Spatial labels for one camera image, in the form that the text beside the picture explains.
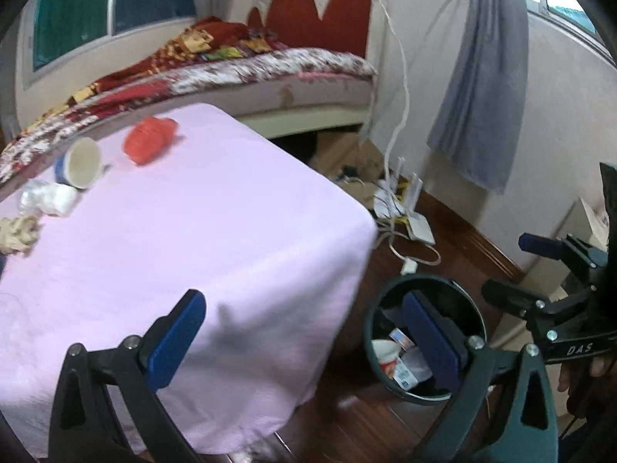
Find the person right hand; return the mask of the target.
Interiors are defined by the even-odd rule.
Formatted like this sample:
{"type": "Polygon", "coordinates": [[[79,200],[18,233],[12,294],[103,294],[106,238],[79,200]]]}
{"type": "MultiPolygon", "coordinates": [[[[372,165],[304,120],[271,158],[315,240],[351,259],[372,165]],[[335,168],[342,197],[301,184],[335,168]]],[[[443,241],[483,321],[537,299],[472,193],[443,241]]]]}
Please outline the person right hand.
{"type": "Polygon", "coordinates": [[[567,392],[567,410],[578,418],[593,418],[616,404],[616,357],[607,353],[561,365],[558,392],[567,392]]]}

